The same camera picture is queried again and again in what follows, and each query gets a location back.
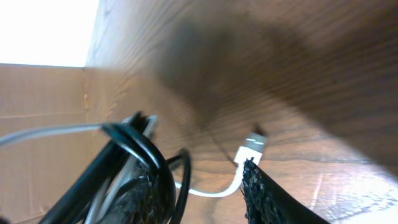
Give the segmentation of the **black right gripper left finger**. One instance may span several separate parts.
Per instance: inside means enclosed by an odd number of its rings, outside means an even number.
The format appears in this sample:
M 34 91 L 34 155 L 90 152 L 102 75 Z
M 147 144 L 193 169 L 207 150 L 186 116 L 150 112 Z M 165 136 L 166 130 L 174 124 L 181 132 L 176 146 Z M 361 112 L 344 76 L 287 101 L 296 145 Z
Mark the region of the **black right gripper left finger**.
M 159 178 L 141 162 L 133 168 L 134 178 L 117 191 L 102 224 L 173 223 L 174 206 L 161 201 Z

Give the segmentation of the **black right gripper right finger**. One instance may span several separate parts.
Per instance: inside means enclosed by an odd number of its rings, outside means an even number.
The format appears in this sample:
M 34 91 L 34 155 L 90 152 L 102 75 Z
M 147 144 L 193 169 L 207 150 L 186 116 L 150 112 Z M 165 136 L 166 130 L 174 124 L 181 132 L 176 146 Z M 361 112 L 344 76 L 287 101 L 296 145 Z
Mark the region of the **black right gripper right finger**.
M 243 163 L 245 218 L 249 224 L 329 224 L 247 159 Z

